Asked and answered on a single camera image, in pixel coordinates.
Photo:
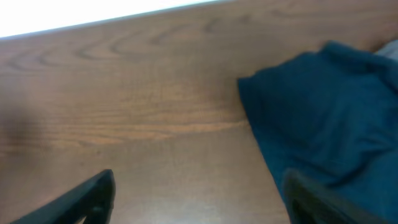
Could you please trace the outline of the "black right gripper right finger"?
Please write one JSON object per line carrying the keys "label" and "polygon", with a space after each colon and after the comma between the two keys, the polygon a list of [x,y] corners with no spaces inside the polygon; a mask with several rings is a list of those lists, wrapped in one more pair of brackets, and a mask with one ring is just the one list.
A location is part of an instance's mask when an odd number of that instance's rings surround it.
{"label": "black right gripper right finger", "polygon": [[282,192],[292,224],[386,223],[295,169],[285,172]]}

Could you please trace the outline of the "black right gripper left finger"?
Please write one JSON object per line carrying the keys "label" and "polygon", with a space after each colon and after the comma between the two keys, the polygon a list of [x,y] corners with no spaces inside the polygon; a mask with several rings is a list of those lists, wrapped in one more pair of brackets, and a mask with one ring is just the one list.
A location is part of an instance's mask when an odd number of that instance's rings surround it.
{"label": "black right gripper left finger", "polygon": [[113,172],[105,169],[12,224],[108,224],[115,192]]}

